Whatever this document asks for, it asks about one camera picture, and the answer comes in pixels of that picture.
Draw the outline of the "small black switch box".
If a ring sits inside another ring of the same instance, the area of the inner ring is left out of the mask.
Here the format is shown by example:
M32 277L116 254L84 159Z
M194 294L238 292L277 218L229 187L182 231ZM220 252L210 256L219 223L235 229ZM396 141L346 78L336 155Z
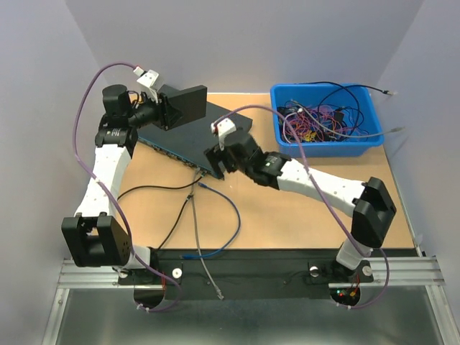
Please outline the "small black switch box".
M185 123L202 119L206 116L208 88L203 85L181 90L184 92L183 113Z

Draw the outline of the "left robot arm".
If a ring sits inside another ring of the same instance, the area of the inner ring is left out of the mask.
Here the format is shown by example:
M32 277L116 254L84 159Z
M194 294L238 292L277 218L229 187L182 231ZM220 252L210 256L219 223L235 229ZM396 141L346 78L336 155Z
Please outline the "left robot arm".
M79 267L113 267L135 270L145 283L160 274L157 255L151 247L134 245L127 221L117 201L121 181L138 142L137 130L152 123L154 104L135 109L126 86L116 84L102 90L105 113L95 137L93 168L81 167L90 175L83 200L74 216L63 219L61 230L75 264Z

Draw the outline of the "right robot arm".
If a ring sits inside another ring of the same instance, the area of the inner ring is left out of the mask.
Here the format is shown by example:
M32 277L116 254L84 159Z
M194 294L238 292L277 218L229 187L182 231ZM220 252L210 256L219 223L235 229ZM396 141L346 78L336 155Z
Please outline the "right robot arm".
M363 259L382 247L397 212L380 179L348 180L307 168L289 155L263 151L241 129L227 134L204 154L219 178L239 171L258 185L323 201L332 211L351 217L347 239L331 262L332 275L338 280L348 280Z

